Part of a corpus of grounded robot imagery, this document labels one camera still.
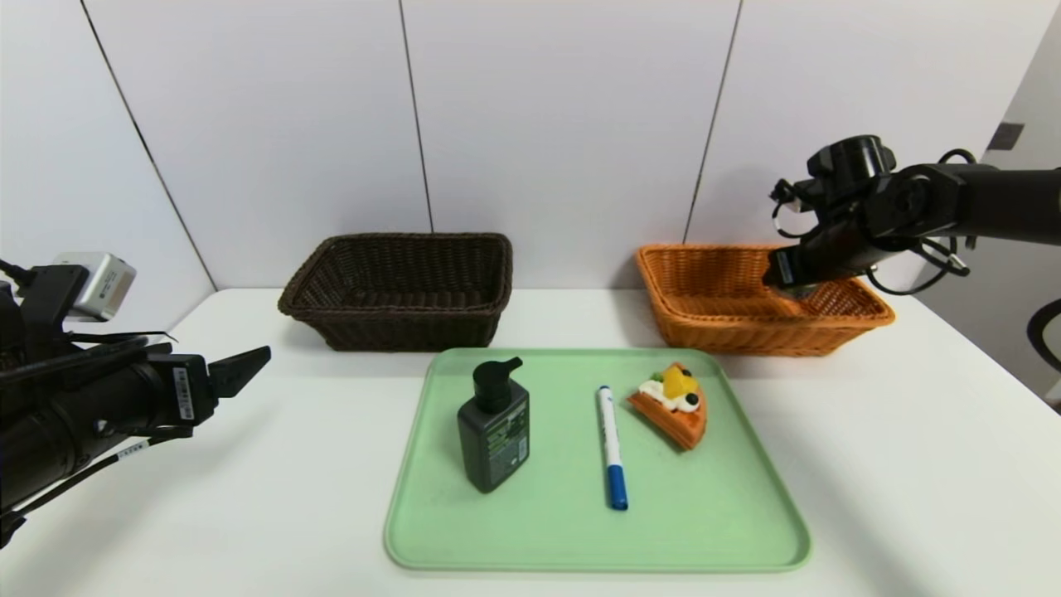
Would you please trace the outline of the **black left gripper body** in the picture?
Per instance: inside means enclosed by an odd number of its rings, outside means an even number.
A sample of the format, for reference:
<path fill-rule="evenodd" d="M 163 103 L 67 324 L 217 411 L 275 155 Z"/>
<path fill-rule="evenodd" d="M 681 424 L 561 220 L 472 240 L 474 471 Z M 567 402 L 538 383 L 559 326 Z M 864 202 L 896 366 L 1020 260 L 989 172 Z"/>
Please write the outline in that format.
<path fill-rule="evenodd" d="M 69 453 L 95 458 L 129 437 L 190 437 L 215 412 L 197 355 L 129 354 L 76 367 L 69 396 Z"/>

